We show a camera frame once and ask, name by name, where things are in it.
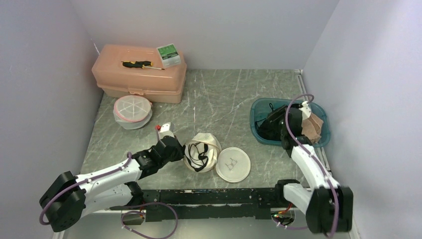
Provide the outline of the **black bra from bag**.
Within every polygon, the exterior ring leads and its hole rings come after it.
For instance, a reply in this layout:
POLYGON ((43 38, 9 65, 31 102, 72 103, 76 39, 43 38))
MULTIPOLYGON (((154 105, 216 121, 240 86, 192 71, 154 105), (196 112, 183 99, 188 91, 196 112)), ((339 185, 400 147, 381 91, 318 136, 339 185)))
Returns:
POLYGON ((279 124, 284 118, 287 106, 281 106, 274 109, 273 104, 269 103, 272 110, 264 119, 254 122, 255 129, 258 135, 265 140, 280 141, 281 130, 279 124))

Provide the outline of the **beige mesh laundry bag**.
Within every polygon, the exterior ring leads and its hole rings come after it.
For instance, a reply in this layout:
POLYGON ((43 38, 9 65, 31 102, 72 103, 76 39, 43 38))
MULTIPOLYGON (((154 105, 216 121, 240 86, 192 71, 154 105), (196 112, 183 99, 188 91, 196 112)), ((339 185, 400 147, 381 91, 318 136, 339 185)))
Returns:
POLYGON ((209 146, 207 155, 208 165, 198 173, 207 173, 215 170, 217 175, 226 182, 238 183, 246 179, 251 171, 251 160, 245 151, 238 147, 223 149, 218 139, 211 133, 198 133, 184 145, 184 163, 194 171, 187 162, 187 146, 194 142, 203 142, 209 146))

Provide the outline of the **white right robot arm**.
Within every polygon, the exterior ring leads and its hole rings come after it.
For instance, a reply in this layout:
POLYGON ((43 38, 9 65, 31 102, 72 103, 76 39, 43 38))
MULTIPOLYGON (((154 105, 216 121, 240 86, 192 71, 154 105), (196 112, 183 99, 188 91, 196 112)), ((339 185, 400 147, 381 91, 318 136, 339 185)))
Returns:
POLYGON ((274 200, 285 207, 292 203, 305 214, 307 228, 314 234, 332 237, 352 229, 353 192, 341 186, 316 155, 312 141, 306 136, 308 125, 321 121, 308 102, 282 106, 268 113, 264 123, 277 132, 281 145, 299 166, 310 189, 297 180, 280 180, 274 200))

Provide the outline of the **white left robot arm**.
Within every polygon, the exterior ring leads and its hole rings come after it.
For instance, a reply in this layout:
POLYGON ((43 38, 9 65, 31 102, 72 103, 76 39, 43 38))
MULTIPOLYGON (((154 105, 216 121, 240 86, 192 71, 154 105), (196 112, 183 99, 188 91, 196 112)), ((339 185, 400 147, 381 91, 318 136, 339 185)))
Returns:
POLYGON ((184 148, 175 136, 165 136, 156 145, 132 154, 126 160, 93 173, 60 174, 39 200, 41 225, 54 232, 73 226, 80 218, 114 206, 137 209, 143 192, 137 181, 153 175, 168 162, 182 160, 184 148))

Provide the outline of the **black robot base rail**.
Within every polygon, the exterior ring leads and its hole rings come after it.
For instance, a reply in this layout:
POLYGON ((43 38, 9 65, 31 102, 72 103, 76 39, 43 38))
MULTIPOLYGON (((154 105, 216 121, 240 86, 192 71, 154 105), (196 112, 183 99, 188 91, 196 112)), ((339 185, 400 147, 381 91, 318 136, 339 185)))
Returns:
POLYGON ((117 210, 140 210, 147 222, 179 219, 255 218, 268 220, 290 206, 276 188, 144 190, 117 210))

